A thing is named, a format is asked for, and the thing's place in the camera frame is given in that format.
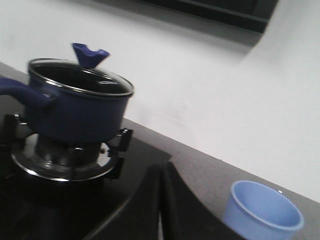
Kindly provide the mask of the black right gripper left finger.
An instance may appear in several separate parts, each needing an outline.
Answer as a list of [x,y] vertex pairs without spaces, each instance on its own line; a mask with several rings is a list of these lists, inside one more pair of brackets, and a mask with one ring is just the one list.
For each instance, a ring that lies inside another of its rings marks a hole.
[[104,224],[101,240],[158,238],[161,167],[147,168],[137,190]]

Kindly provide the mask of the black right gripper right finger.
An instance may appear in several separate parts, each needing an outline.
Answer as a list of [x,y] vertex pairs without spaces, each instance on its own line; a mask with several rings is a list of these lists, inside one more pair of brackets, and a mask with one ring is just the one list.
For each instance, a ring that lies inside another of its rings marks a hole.
[[172,162],[161,176],[160,214],[165,240],[239,240],[213,215],[183,181]]

